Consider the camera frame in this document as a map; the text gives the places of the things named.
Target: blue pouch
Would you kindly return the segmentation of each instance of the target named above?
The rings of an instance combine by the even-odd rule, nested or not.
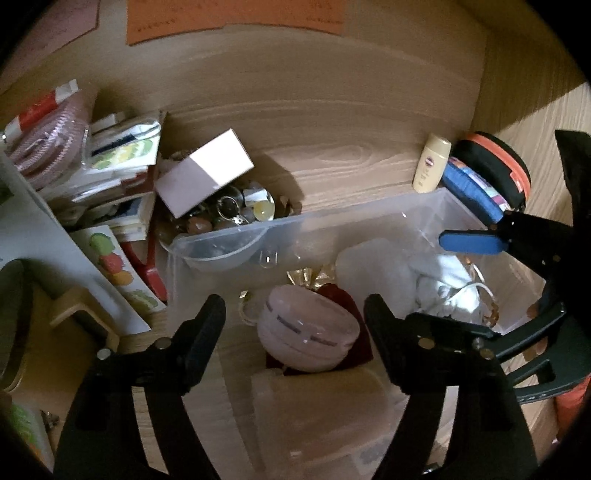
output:
[[[485,179],[464,162],[450,157],[442,178],[443,184],[486,226],[503,218],[511,210],[507,201]]]

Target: orange paper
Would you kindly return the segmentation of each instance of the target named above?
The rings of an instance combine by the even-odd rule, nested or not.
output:
[[[229,24],[340,34],[346,0],[127,0],[127,44]]]

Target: fruit illustration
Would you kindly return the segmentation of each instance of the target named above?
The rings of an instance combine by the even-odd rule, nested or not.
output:
[[[133,275],[123,270],[123,259],[114,252],[115,246],[108,235],[93,233],[89,244],[99,254],[99,266],[106,271],[105,276],[113,285],[126,286],[133,282]]]
[[[122,285],[122,286],[126,286],[126,285],[131,284],[133,282],[133,280],[134,280],[134,276],[125,270],[111,274],[111,279],[110,279],[110,281],[113,285]]]
[[[111,239],[104,233],[93,233],[90,236],[90,247],[100,256],[109,255],[115,250]]]
[[[150,313],[150,310],[158,306],[156,299],[150,297],[142,290],[134,290],[130,293],[124,293],[125,299],[131,307],[140,315]]]
[[[116,253],[101,255],[99,257],[99,265],[111,275],[120,273],[123,270],[123,260]]]
[[[123,145],[114,150],[97,155],[92,167],[97,170],[104,170],[105,168],[124,163],[133,158],[143,157],[152,150],[153,145],[154,142],[149,139]]]

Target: screw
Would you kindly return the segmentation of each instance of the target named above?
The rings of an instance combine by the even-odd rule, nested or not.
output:
[[[480,350],[480,356],[484,360],[492,360],[495,357],[495,353],[490,348],[483,348]]]
[[[101,348],[97,353],[96,357],[99,360],[107,360],[111,356],[111,349],[109,348]]]
[[[168,337],[160,337],[158,340],[156,340],[154,342],[154,346],[158,350],[166,350],[172,344],[173,344],[173,341]]]
[[[484,347],[484,340],[482,339],[482,337],[476,337],[476,338],[474,338],[474,340],[472,341],[472,348],[474,350],[478,351],[482,347]]]
[[[435,342],[427,337],[421,337],[418,340],[418,345],[421,348],[424,348],[425,350],[430,350],[431,348],[435,347]]]

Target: white cardboard box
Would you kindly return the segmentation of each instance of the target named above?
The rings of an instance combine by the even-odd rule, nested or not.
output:
[[[230,129],[156,181],[156,191],[175,218],[187,213],[254,165]]]

